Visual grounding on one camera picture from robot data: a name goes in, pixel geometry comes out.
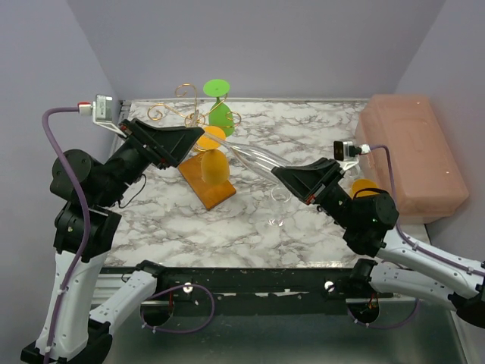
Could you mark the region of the clear wine glass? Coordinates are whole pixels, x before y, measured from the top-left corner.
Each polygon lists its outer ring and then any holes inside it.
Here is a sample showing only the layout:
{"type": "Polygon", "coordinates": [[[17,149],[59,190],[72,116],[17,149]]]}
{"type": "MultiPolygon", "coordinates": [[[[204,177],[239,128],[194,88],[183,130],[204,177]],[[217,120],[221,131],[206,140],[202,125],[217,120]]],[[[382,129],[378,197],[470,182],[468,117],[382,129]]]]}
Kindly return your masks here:
{"type": "Polygon", "coordinates": [[[284,225],[291,197],[290,191],[281,184],[271,189],[267,201],[267,222],[270,226],[281,227],[284,225]]]}
{"type": "Polygon", "coordinates": [[[226,140],[219,140],[221,146],[226,148],[246,169],[257,174],[272,184],[279,184],[279,180],[272,175],[271,170],[274,167],[287,166],[289,162],[274,153],[258,146],[243,145],[231,143],[226,140]]]}

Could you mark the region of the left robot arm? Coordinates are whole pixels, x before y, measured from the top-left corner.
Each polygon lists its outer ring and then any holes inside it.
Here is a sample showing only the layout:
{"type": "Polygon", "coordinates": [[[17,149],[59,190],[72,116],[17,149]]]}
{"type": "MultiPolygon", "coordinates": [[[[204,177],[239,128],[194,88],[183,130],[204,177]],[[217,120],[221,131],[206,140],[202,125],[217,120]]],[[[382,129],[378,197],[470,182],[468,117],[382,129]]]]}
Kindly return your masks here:
{"type": "Polygon", "coordinates": [[[95,284],[121,216],[113,211],[150,166],[177,167],[202,136],[200,127],[120,126],[124,144],[98,162],[80,149],[58,151],[50,190],[65,204],[55,219],[55,281],[39,337],[23,348],[25,363],[100,363],[115,331],[146,298],[161,299],[167,279],[147,262],[108,301],[92,308],[95,284]]]}

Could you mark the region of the orange wine glass on table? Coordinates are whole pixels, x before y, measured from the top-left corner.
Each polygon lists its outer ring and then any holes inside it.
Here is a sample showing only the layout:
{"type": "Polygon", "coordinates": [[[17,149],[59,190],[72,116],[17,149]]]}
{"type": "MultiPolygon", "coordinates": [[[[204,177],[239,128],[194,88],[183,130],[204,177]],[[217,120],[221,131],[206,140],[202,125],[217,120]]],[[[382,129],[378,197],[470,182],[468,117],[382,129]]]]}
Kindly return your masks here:
{"type": "Polygon", "coordinates": [[[351,192],[354,199],[380,194],[380,188],[372,180],[362,178],[353,183],[351,192]]]}

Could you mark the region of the green wine glass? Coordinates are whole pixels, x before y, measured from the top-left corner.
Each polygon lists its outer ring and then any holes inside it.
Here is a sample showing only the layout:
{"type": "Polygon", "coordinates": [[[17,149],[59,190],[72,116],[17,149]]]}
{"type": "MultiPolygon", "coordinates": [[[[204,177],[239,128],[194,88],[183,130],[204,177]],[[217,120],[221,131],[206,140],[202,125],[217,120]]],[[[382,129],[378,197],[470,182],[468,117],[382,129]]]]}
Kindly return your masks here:
{"type": "Polygon", "coordinates": [[[226,80],[209,80],[204,86],[205,95],[215,98],[215,103],[208,113],[208,123],[211,126],[219,127],[229,137],[234,132],[233,113],[226,105],[225,100],[230,91],[230,84],[226,80]]]}

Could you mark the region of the orange hanging wine glass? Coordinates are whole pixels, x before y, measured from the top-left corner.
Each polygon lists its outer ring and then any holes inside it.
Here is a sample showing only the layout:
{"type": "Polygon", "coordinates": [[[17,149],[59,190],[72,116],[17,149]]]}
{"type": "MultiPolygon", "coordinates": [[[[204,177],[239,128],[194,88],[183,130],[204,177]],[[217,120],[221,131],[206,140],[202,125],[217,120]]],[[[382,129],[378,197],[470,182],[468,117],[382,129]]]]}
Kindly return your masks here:
{"type": "Polygon", "coordinates": [[[199,151],[202,151],[201,172],[204,182],[210,185],[224,183],[230,175],[230,167],[225,154],[219,150],[225,141],[225,132],[216,126],[204,128],[204,134],[196,142],[199,151]]]}

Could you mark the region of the clear glass on table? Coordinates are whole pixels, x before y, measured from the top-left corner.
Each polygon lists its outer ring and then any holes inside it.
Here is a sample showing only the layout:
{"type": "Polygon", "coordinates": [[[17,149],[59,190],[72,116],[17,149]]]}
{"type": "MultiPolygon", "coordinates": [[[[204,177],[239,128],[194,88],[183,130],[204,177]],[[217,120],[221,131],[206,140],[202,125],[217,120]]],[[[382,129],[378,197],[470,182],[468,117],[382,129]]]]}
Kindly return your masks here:
{"type": "Polygon", "coordinates": [[[348,178],[357,178],[360,175],[360,172],[359,165],[353,165],[346,169],[346,176],[348,178]]]}

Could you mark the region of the black mounting rail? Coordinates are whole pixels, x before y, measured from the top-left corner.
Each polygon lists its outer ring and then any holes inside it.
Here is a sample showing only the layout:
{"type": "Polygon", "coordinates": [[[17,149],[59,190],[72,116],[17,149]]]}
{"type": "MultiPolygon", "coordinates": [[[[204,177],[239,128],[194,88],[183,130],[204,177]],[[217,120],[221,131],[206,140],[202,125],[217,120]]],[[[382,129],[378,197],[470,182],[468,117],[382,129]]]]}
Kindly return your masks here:
{"type": "Polygon", "coordinates": [[[367,303],[375,290],[350,268],[168,268],[143,261],[137,268],[158,277],[157,291],[179,284],[196,286],[192,293],[175,291],[150,300],[149,309],[172,305],[175,315],[344,315],[347,303],[367,303]]]}

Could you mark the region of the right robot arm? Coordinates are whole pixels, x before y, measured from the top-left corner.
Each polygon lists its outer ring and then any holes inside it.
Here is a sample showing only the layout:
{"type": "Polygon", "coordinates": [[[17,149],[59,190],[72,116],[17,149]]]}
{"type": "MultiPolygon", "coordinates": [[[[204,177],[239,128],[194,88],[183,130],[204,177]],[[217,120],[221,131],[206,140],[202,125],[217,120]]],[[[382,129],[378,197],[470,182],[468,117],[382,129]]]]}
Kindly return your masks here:
{"type": "Polygon", "coordinates": [[[346,245],[362,257],[348,280],[354,295],[400,293],[435,302],[471,325],[484,326],[484,263],[404,234],[391,195],[351,197],[340,186],[344,172],[333,159],[271,172],[298,200],[317,206],[344,230],[346,245]]]}

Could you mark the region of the wooden rack base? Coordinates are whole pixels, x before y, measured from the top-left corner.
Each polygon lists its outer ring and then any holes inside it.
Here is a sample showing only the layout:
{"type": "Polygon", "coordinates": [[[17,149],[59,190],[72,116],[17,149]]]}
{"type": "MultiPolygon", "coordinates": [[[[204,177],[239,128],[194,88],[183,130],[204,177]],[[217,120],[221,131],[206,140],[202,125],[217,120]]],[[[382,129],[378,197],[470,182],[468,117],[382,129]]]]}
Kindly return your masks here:
{"type": "Polygon", "coordinates": [[[212,210],[236,194],[235,187],[228,180],[218,185],[210,185],[202,179],[202,153],[195,155],[178,167],[183,178],[207,210],[212,210]]]}

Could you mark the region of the pink plastic storage box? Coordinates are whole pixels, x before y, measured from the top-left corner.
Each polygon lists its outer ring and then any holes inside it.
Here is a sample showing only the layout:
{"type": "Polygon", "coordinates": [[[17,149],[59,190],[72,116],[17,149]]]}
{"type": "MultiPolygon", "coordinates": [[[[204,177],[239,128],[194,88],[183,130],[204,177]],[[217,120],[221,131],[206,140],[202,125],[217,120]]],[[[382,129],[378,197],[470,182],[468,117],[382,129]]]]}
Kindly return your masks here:
{"type": "Polygon", "coordinates": [[[359,159],[360,169],[379,188],[396,191],[402,224],[449,217],[469,197],[426,96],[372,96],[359,114],[355,139],[375,148],[359,159]]]}

